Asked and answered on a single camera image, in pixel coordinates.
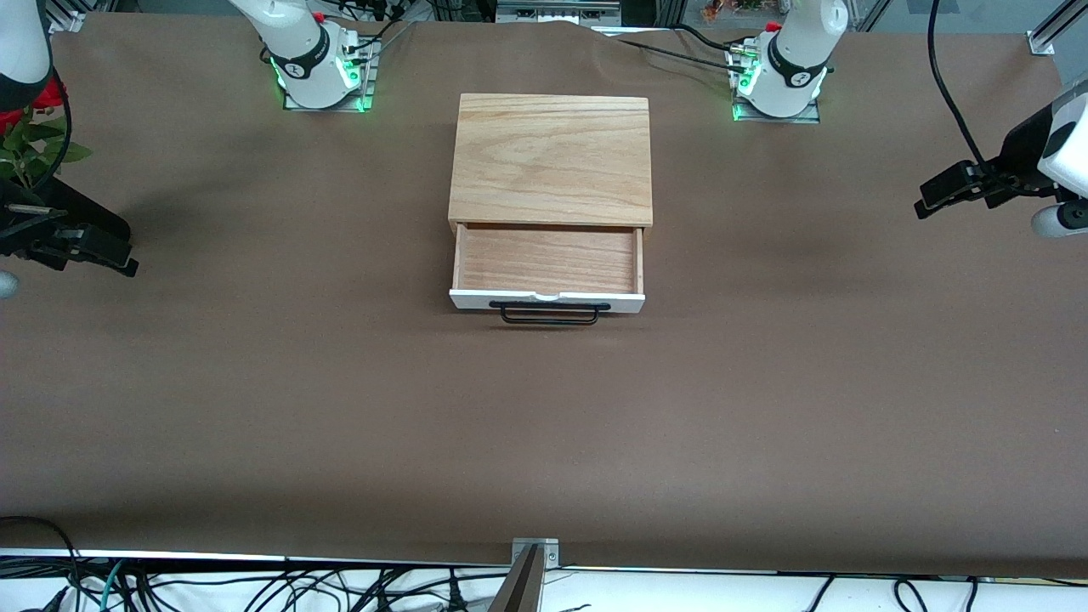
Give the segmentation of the light wooden drawer cabinet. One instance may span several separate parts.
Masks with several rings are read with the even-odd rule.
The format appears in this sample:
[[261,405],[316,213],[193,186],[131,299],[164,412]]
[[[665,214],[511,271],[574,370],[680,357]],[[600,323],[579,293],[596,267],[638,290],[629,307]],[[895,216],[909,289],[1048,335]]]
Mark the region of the light wooden drawer cabinet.
[[463,93],[448,222],[650,229],[650,101]]

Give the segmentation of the black metal drawer handle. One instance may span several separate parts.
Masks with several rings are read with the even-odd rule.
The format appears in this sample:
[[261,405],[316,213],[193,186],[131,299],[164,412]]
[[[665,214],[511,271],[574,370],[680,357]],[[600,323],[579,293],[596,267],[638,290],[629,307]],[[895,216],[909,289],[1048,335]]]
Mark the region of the black metal drawer handle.
[[593,326],[601,314],[609,313],[610,303],[532,303],[516,301],[489,302],[490,309],[500,313],[505,325]]

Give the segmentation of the aluminium frame profile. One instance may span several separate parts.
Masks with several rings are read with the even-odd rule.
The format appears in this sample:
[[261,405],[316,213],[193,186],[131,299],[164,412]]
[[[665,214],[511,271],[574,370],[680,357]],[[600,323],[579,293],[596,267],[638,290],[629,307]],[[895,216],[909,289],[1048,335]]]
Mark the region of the aluminium frame profile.
[[60,30],[78,32],[97,0],[42,0],[44,15],[49,23],[49,34]]
[[1034,57],[1052,57],[1054,42],[1088,15],[1088,0],[1062,0],[1033,30],[1026,30],[1028,50]]

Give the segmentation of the brown table cover sheet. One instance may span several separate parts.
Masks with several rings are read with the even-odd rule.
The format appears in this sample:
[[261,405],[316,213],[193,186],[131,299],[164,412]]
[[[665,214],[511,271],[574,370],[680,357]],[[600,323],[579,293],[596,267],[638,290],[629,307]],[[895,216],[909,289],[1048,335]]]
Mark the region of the brown table cover sheet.
[[[800,127],[567,23],[413,25],[364,115],[283,110],[242,17],[52,46],[92,150],[62,178],[140,269],[0,260],[0,515],[85,551],[1088,573],[1088,235],[915,217],[965,155],[924,36],[844,37]],[[640,314],[452,306],[463,93],[650,101]]]

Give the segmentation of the grey power strip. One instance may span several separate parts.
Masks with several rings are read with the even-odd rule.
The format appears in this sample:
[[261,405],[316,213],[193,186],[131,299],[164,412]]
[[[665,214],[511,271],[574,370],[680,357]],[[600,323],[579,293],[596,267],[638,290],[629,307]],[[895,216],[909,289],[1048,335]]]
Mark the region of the grey power strip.
[[618,27],[621,0],[496,0],[495,23],[536,22]]

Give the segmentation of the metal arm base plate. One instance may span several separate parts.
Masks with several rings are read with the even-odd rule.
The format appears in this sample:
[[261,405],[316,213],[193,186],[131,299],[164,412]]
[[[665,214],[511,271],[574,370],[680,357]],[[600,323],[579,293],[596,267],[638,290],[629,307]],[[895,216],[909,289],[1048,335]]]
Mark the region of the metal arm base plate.
[[297,61],[271,61],[282,108],[295,112],[364,113],[373,105],[383,42],[339,30],[320,61],[305,70]]
[[800,69],[776,65],[772,52],[758,37],[732,42],[724,52],[732,93],[732,120],[792,124],[819,123],[821,83],[827,65]]

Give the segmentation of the white-fronted wooden drawer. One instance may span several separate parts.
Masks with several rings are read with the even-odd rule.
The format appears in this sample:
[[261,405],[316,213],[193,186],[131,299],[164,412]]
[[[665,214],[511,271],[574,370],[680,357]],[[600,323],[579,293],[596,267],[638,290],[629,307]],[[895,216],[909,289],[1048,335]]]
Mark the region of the white-fronted wooden drawer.
[[458,224],[455,236],[448,295],[459,309],[610,303],[609,313],[634,315],[645,304],[640,228]]

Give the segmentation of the red rose plant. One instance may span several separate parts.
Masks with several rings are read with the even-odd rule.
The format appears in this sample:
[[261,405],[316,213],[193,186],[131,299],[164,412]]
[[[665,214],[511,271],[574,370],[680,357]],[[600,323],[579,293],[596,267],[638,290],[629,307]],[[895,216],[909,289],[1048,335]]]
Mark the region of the red rose plant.
[[71,127],[66,86],[52,76],[28,107],[0,112],[0,179],[42,191],[62,164],[91,156],[71,139]]

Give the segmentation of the metal table clamp bracket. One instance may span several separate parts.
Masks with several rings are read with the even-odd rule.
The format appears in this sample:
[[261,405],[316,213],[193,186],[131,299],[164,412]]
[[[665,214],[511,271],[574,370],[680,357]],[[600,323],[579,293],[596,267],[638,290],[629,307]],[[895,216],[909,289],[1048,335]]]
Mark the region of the metal table clamp bracket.
[[559,567],[558,539],[514,538],[512,567],[487,612],[540,612],[545,574]]

